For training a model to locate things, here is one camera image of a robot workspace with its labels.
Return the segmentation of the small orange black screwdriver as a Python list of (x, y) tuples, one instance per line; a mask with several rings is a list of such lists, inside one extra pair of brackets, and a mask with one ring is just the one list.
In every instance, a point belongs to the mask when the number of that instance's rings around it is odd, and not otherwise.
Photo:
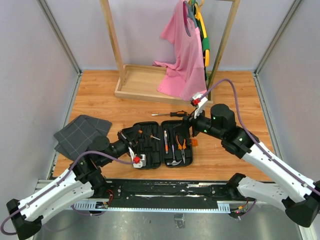
[(146, 132), (144, 132), (144, 131), (142, 131), (142, 130), (138, 130), (138, 133), (140, 133), (140, 134), (142, 134), (142, 135), (145, 135), (145, 136), (147, 136), (147, 137), (150, 137), (150, 138), (152, 138), (152, 139), (158, 140), (158, 141), (161, 140), (160, 138), (155, 137), (155, 136), (153, 136), (152, 134), (148, 134), (148, 133), (146, 133)]

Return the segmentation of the silver orange utility knife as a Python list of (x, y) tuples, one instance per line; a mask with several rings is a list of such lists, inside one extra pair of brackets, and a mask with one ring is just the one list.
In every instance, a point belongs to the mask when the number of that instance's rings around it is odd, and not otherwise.
[(169, 145), (168, 145), (168, 133), (166, 130), (164, 130), (164, 147), (165, 147), (165, 153), (169, 153)]

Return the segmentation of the orange black pliers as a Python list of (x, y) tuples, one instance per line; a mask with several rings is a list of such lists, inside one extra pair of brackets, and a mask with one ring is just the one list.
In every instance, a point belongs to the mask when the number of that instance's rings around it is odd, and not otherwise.
[(185, 164), (186, 163), (186, 153), (185, 153), (185, 149), (187, 148), (186, 146), (186, 139), (181, 135), (181, 134), (177, 134), (176, 135), (176, 142), (178, 145), (178, 149), (181, 152), (181, 156), (182, 156), (182, 161)]

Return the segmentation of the black plastic tool case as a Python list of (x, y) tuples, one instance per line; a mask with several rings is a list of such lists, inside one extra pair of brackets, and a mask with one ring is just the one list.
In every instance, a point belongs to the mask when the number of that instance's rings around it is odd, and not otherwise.
[[(157, 123), (156, 121), (145, 121), (135, 123), (133, 126), (140, 126), (140, 130), (151, 134), (161, 140), (156, 140), (150, 138), (146, 135), (138, 133), (138, 153), (146, 155), (146, 166), (143, 168), (136, 168), (141, 170), (157, 169), (162, 164), (168, 168), (179, 168), (187, 167), (191, 165), (194, 161), (193, 147), (191, 144), (191, 137), (187, 136), (186, 133), (182, 133), (182, 129), (179, 128), (182, 124), (182, 120), (166, 120), (162, 123)], [(167, 141), (168, 141), (168, 154), (165, 151), (165, 141), (164, 141), (164, 130), (167, 131)], [(185, 163), (181, 155), (181, 151), (178, 149), (178, 144), (176, 141), (176, 135), (182, 135), (186, 140), (185, 149)], [(172, 145), (175, 148), (176, 160), (182, 162), (177, 166), (168, 166), (167, 162), (173, 159)]]

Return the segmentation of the claw hammer black grip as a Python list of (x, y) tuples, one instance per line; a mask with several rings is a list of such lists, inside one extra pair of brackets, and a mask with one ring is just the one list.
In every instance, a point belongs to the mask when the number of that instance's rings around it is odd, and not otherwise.
[(177, 166), (177, 165), (179, 165), (179, 164), (182, 162), (182, 160), (179, 160), (179, 161), (176, 160), (175, 146), (174, 146), (173, 144), (171, 145), (171, 150), (172, 150), (172, 160), (171, 160), (171, 161), (168, 161), (168, 162), (166, 163), (166, 165), (167, 165), (167, 166)]

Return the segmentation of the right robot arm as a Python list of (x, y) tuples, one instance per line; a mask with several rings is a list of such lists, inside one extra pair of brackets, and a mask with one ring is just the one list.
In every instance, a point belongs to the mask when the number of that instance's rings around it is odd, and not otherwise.
[(205, 117), (207, 101), (201, 93), (190, 99), (195, 110), (183, 122), (192, 129), (192, 135), (204, 133), (219, 139), (227, 152), (260, 169), (276, 184), (236, 173), (227, 183), (227, 196), (232, 200), (245, 197), (265, 202), (284, 211), (299, 226), (310, 227), (320, 212), (320, 183), (294, 170), (256, 136), (238, 126), (235, 113), (227, 105), (213, 105), (210, 117)]

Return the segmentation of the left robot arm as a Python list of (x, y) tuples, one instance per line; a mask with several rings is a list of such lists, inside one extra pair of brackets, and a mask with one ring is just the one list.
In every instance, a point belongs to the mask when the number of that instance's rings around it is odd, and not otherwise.
[(140, 126), (124, 128), (117, 133), (118, 140), (111, 143), (104, 135), (95, 137), (86, 151), (60, 176), (33, 195), (7, 204), (13, 235), (26, 240), (38, 233), (52, 217), (87, 198), (101, 198), (107, 193), (107, 183), (101, 168), (137, 149)]

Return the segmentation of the pink t-shirt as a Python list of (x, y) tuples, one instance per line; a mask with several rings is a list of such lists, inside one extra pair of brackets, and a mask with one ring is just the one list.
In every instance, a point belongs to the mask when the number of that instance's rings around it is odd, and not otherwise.
[(188, 101), (196, 93), (207, 91), (200, 29), (188, 17), (189, 4), (180, 0), (173, 15), (160, 34), (174, 47), (175, 63), (154, 61), (156, 67), (166, 68), (157, 91)]

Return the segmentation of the wooden clothes rack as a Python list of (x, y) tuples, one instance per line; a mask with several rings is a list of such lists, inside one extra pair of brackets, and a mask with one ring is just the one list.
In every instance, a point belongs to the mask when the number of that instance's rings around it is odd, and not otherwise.
[[(213, 81), (217, 75), (239, 4), (239, 0), (233, 0), (231, 2), (230, 11), (219, 44), (217, 55), (209, 76), (210, 87), (213, 85)], [(168, 96), (156, 90), (158, 85), (161, 83), (161, 80), (165, 76), (166, 68), (138, 64), (123, 64), (110, 4), (107, 0), (101, 0), (100, 5), (108, 29), (116, 66), (119, 72), (119, 79), (114, 91), (115, 96), (118, 98), (136, 99), (150, 102), (186, 104), (186, 102), (180, 98)]]

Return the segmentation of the dark grey folded cloth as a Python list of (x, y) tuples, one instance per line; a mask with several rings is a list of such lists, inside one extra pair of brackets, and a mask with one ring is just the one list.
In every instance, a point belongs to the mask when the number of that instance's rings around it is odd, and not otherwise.
[(55, 150), (66, 158), (75, 161), (85, 152), (88, 145), (98, 136), (107, 136), (112, 123), (89, 115), (79, 115), (68, 125), (54, 134), (58, 144)]

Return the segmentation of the green yellow hangers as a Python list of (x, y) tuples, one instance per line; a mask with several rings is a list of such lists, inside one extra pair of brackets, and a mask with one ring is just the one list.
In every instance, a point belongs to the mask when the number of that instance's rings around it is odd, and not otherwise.
[(192, 15), (195, 19), (195, 25), (199, 28), (200, 32), (200, 40), (201, 40), (201, 48), (202, 48), (202, 55), (203, 55), (203, 64), (204, 64), (204, 79), (208, 80), (207, 75), (207, 67), (210, 63), (210, 41), (207, 34), (205, 22), (201, 13), (201, 7), (203, 6), (204, 1), (200, 4), (196, 0), (189, 0), (188, 4), (191, 8)]

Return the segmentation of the right aluminium frame post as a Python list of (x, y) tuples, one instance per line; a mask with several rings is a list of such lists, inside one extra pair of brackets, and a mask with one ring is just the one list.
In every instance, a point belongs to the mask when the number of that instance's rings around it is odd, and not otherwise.
[(282, 35), (284, 34), (285, 30), (287, 29), (288, 25), (292, 21), (293, 17), (297, 13), (299, 7), (302, 5), (304, 0), (294, 0), (289, 7), (287, 13), (285, 14), (281, 24), (279, 25), (275, 35), (273, 36), (271, 42), (269, 43), (266, 51), (264, 52), (261, 60), (259, 61), (256, 69), (253, 71), (254, 76), (258, 76), (261, 70), (263, 69), (264, 65), (266, 64), (268, 58), (270, 57), (272, 51), (276, 47), (277, 43), (281, 39)]

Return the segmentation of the aluminium frame post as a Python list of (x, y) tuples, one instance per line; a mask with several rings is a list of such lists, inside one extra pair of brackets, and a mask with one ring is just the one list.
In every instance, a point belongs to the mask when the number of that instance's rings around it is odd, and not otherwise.
[(54, 15), (53, 15), (53, 12), (50, 9), (49, 4), (47, 3), (46, 0), (36, 0), (36, 2), (38, 3), (44, 16), (46, 17), (46, 20), (48, 21), (53, 33), (55, 34), (57, 40), (59, 41), (63, 51), (65, 52), (68, 60), (70, 61), (72, 67), (74, 68), (75, 72), (78, 75), (80, 75), (82, 73), (82, 70), (81, 70), (79, 64), (77, 63), (77, 60), (76, 60), (74, 54), (72, 53), (63, 33), (61, 31), (61, 28), (59, 27)]
[(253, 71), (254, 76), (258, 76), (261, 70), (263, 69), (264, 65), (266, 64), (268, 58), (270, 57), (272, 51), (276, 47), (277, 43), (281, 39), (282, 35), (284, 34), (285, 30), (287, 29), (288, 25), (292, 21), (293, 17), (297, 13), (299, 7), (302, 5), (304, 0), (294, 0), (289, 7), (287, 13), (285, 14), (281, 24), (279, 25), (275, 35), (273, 36), (271, 42), (269, 43), (266, 51), (264, 52), (261, 60), (259, 61), (256, 69)]

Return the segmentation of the left aluminium frame post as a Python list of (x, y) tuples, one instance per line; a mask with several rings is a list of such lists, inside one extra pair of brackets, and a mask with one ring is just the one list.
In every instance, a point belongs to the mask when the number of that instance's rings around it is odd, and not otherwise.
[(65, 52), (68, 60), (70, 61), (72, 67), (74, 68), (75, 72), (78, 75), (80, 75), (82, 73), (82, 70), (81, 70), (79, 64), (77, 63), (77, 60), (76, 60), (74, 54), (72, 53), (63, 33), (61, 31), (61, 28), (59, 27), (54, 15), (53, 15), (53, 12), (50, 9), (49, 4), (47, 3), (46, 0), (36, 0), (36, 2), (38, 3), (44, 16), (46, 17), (46, 20), (48, 21), (53, 33), (55, 34), (57, 40), (59, 41), (63, 51)]

